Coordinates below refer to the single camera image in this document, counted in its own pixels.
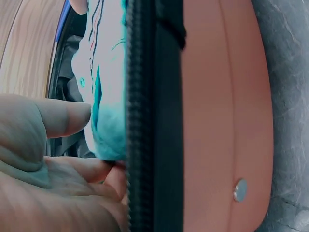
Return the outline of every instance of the clothing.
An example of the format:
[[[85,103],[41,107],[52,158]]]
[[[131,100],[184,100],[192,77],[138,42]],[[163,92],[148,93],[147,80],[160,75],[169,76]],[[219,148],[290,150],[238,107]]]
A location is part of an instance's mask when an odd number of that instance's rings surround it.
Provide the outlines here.
[[[85,139],[98,158],[124,160],[125,0],[89,0],[88,9],[86,32],[71,63],[83,101],[92,105]]]

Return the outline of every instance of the zipper teeth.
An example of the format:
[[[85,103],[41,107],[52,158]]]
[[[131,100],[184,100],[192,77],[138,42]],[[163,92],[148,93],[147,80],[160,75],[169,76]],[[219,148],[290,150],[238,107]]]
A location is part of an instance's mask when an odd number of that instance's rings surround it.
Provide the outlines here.
[[[155,2],[130,0],[127,12],[126,134],[129,231],[153,231]]]

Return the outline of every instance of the metal stud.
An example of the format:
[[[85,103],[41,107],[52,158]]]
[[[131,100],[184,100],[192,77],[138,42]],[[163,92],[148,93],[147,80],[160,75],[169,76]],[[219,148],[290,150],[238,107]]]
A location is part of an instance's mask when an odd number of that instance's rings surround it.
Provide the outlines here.
[[[242,202],[245,200],[248,190],[248,183],[245,179],[241,179],[234,188],[234,200]]]

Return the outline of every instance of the gray surface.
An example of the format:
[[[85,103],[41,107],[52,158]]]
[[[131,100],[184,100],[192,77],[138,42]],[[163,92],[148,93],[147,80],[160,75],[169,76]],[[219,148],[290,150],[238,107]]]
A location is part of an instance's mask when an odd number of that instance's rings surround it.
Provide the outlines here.
[[[309,0],[253,0],[274,112],[274,175],[257,232],[309,232]]]

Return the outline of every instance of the dark strap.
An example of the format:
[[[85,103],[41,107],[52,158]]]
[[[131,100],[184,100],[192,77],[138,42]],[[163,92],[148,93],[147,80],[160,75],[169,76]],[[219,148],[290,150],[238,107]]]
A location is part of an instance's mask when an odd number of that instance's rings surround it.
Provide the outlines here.
[[[76,144],[81,138],[83,138],[83,131],[73,134],[69,137],[62,138],[62,145],[57,147],[55,151],[56,156],[63,156],[64,153],[70,149],[74,144]]]

